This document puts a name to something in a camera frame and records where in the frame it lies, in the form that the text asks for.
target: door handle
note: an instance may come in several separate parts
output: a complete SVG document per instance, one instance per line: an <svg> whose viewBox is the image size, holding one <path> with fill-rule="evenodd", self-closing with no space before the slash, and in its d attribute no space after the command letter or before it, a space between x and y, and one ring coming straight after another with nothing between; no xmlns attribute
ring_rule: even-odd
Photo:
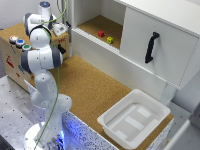
<svg viewBox="0 0 200 150"><path fill-rule="evenodd" d="M145 63L148 64L149 62L151 62L153 60L153 57L151 56L152 54L152 50L153 50L153 46L154 46L154 40L157 39L160 35L156 32L153 32L153 36L151 37L150 41L149 41L149 45L148 45L148 49L147 49L147 53L146 53L146 57L145 57Z"/></svg>

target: yellow object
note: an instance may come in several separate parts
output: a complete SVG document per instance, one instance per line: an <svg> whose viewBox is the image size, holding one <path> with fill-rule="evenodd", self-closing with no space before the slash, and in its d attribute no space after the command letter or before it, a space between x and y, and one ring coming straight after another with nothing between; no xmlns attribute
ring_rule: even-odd
<svg viewBox="0 0 200 150"><path fill-rule="evenodd" d="M112 44L113 43L113 38L112 37L108 37L107 38L107 43Z"/></svg>

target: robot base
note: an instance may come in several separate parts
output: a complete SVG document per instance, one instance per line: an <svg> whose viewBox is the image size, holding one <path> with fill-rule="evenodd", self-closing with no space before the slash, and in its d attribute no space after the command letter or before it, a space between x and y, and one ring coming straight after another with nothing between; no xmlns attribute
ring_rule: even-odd
<svg viewBox="0 0 200 150"><path fill-rule="evenodd" d="M24 150L57 150L55 147L51 147L49 149L49 146L47 146L47 144L42 145L41 143L38 143L38 146L35 148L37 141L35 141L34 138L39 132L41 126L44 126L44 122L35 124L26 132L24 137ZM62 135L64 141L63 147L64 150L66 150L66 147L69 144L69 138L64 137L63 131L62 133L60 133L60 135Z"/></svg>

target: red object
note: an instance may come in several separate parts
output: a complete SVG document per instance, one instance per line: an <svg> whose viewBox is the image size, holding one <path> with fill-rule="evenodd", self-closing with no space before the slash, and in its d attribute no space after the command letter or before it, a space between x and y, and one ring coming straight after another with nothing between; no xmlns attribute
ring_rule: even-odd
<svg viewBox="0 0 200 150"><path fill-rule="evenodd" d="M20 77L20 75L19 75L18 73L16 73L16 75L17 75L18 77Z"/></svg>
<svg viewBox="0 0 200 150"><path fill-rule="evenodd" d="M104 37L104 31L99 31L99 32L98 32L98 36L99 36L99 37Z"/></svg>
<svg viewBox="0 0 200 150"><path fill-rule="evenodd" d="M13 63L12 63L12 61L11 61L11 59L10 59L10 56L8 56L6 62L7 62L12 68L14 68L14 65L13 65Z"/></svg>

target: cabinet door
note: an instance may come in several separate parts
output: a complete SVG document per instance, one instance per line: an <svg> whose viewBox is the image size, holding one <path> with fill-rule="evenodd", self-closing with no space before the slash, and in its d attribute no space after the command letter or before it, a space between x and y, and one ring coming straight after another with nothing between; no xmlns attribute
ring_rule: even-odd
<svg viewBox="0 0 200 150"><path fill-rule="evenodd" d="M145 56L153 32L160 35L154 40L151 56ZM124 20L120 54L147 70L179 86L198 38L133 9L127 8Z"/></svg>

